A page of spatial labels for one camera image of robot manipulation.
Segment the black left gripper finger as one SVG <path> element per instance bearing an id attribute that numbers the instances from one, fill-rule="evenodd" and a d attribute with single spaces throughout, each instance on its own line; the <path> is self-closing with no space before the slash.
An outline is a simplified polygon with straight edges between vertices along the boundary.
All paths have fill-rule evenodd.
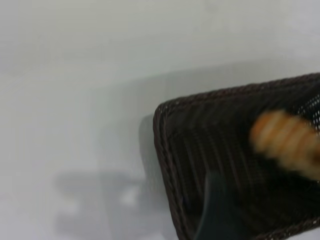
<path id="1" fill-rule="evenodd" d="M 194 238 L 240 240 L 241 228 L 226 182 L 218 173 L 210 172 L 205 180 L 203 212 Z"/>

